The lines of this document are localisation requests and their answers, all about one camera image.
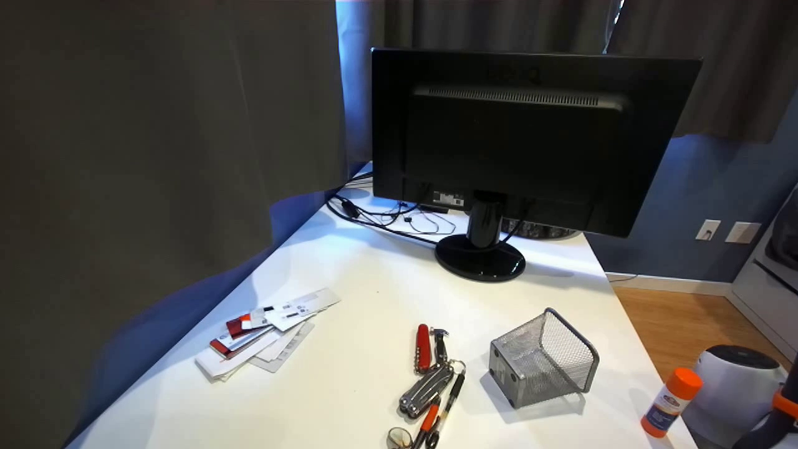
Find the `small card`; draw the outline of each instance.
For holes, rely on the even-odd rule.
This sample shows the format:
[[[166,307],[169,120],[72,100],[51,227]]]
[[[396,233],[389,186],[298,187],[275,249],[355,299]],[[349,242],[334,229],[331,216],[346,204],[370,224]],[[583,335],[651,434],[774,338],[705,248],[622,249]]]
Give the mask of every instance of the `small card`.
[[[282,307],[275,307],[273,313],[264,313],[264,317],[268,317],[268,325],[278,327],[280,333],[288,333],[336,303],[339,299],[330,290],[316,290]]]
[[[324,313],[326,307],[336,304],[339,297],[330,290],[316,290],[309,295],[301,295],[282,307],[275,307],[264,313],[268,327],[264,330],[252,330],[242,338],[229,338],[223,335],[209,343],[204,353],[197,355],[197,368],[209,378],[209,380],[223,380],[232,374],[238,368],[264,353],[268,347],[278,345],[280,339],[288,339],[284,345],[291,343],[288,333],[298,327],[299,322]]]
[[[258,333],[258,330],[268,327],[264,313],[269,313],[269,309],[273,309],[273,307],[268,307],[268,309],[252,309],[249,314],[242,314],[242,317],[238,317],[238,319],[229,319],[229,322],[228,322],[229,338],[242,338],[242,335],[247,335],[247,333]]]
[[[299,327],[290,330],[282,339],[278,339],[273,347],[252,356],[252,365],[278,374],[280,368],[290,360],[290,355],[294,355],[294,349],[305,343],[305,338],[313,330],[313,322],[301,322]]]

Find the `pen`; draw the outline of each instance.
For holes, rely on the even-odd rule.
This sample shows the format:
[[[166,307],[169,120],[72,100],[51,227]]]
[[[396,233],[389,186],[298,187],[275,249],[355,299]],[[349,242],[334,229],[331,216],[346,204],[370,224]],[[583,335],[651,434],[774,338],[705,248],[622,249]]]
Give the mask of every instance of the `pen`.
[[[422,423],[422,430],[416,434],[416,441],[411,444],[415,449],[420,449],[424,444],[424,440],[431,436],[431,433],[437,430],[439,405],[441,405],[439,399],[429,405],[427,418]]]
[[[447,408],[444,408],[444,413],[439,415],[439,419],[435,423],[435,430],[431,430],[431,434],[429,434],[429,440],[427,440],[427,449],[437,449],[437,446],[439,446],[441,428],[444,428],[444,423],[447,423],[447,418],[449,418],[449,410],[452,410],[455,399],[459,398],[459,390],[464,388],[464,381],[467,381],[467,373],[456,374],[455,388],[452,388],[452,394],[449,394],[449,399],[447,399]]]

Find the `electrical outlet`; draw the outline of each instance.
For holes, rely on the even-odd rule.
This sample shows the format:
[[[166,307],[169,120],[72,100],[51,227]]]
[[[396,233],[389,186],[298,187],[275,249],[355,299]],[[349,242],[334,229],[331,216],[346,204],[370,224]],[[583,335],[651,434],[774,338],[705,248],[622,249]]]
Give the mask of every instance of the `electrical outlet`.
[[[705,240],[705,242],[713,240],[718,227],[722,227],[722,219],[704,219],[704,224],[698,227],[695,240]]]
[[[730,233],[727,234],[727,242],[730,242],[730,244],[752,244],[755,233],[759,233],[759,227],[760,227],[759,222],[735,222],[730,227]]]

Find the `mesh pen holder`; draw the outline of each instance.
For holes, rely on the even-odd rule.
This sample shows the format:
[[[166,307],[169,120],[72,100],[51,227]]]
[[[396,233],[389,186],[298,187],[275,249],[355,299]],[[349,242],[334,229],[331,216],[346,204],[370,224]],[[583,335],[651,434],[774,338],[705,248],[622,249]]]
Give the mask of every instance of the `mesh pen holder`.
[[[491,343],[490,370],[515,410],[593,384],[598,353],[556,309]]]

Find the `computer monitor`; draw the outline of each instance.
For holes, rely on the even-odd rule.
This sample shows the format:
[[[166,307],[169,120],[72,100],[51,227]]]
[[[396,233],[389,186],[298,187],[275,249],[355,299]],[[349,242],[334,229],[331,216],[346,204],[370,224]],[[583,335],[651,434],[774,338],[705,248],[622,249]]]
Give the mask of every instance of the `computer monitor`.
[[[698,61],[373,51],[374,194],[469,213],[455,275],[523,272],[501,219],[626,238]]]

